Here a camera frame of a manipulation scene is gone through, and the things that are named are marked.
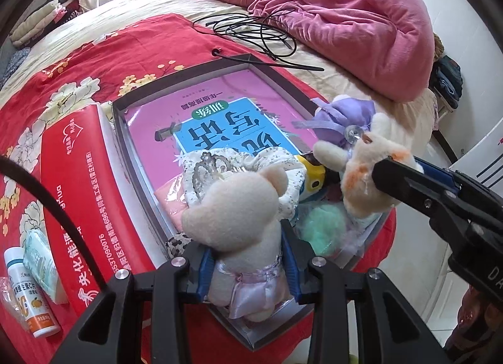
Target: purple bow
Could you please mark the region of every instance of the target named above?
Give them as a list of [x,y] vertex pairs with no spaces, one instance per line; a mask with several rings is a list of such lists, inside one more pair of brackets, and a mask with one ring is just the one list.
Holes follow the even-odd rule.
[[353,97],[325,103],[320,98],[311,99],[321,110],[312,120],[293,121],[296,129],[313,129],[320,140],[328,141],[344,148],[348,141],[344,130],[348,125],[357,125],[363,130],[370,130],[372,116],[376,113],[374,102]]

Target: cream plush bear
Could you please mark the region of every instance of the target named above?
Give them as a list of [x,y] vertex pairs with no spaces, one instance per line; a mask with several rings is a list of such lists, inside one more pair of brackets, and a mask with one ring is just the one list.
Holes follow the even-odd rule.
[[313,154],[321,164],[333,171],[343,171],[340,188],[346,211],[356,218],[366,218],[374,212],[385,212],[399,204],[395,198],[379,191],[373,180],[374,164],[391,157],[423,173],[411,152],[388,140],[391,123],[383,113],[374,114],[370,131],[354,144],[350,153],[327,141],[317,141]]
[[289,295],[281,266],[278,198],[288,177],[278,166],[225,175],[182,215],[184,232],[216,251],[208,293],[229,317],[262,321]]

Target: white pill bottle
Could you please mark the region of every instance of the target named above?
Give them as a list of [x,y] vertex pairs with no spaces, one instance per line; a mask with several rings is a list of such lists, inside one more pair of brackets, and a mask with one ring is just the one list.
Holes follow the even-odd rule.
[[61,330],[42,290],[23,265],[24,249],[13,247],[3,253],[8,277],[21,312],[34,337],[49,337]]

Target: metal screw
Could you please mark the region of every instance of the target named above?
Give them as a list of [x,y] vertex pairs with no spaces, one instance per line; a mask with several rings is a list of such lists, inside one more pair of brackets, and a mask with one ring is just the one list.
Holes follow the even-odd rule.
[[482,226],[480,226],[478,223],[472,222],[471,226],[476,234],[478,235],[484,234],[484,229],[482,229]]
[[368,272],[368,273],[369,273],[369,276],[370,276],[372,279],[374,279],[374,280],[378,280],[378,278],[380,278],[380,277],[381,277],[381,275],[382,275],[382,271],[381,271],[381,269],[378,269],[378,268],[376,268],[376,267],[373,267],[373,268],[369,269],[369,272]]
[[182,256],[178,256],[178,257],[173,258],[171,260],[171,264],[173,266],[178,266],[178,267],[185,265],[185,262],[186,262],[186,260]]
[[129,276],[129,270],[127,269],[119,269],[115,272],[115,277],[119,280],[125,279]]
[[326,259],[322,258],[321,256],[315,256],[314,258],[311,259],[311,263],[314,266],[318,266],[318,267],[325,266],[326,265]]

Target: blue gripper pad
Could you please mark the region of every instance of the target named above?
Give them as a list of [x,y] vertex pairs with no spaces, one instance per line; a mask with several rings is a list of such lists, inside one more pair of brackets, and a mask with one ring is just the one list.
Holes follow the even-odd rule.
[[298,302],[301,294],[299,268],[293,256],[292,248],[286,238],[284,229],[281,230],[281,250],[283,253],[283,268],[285,269],[290,294],[295,298],[295,301]]
[[425,160],[422,160],[421,158],[417,157],[415,158],[417,163],[423,167],[424,174],[426,176],[433,178],[435,181],[439,183],[444,184],[447,188],[449,188],[449,191],[453,192],[454,194],[456,195],[458,194],[459,188],[454,183],[454,178],[448,171],[443,170],[442,168],[439,168],[437,166],[434,166],[433,164],[430,164]]
[[210,248],[206,248],[201,258],[201,263],[199,265],[199,281],[197,287],[197,297],[199,302],[204,301],[205,296],[208,295],[210,291],[211,278],[213,277],[213,269],[215,268],[215,258]]

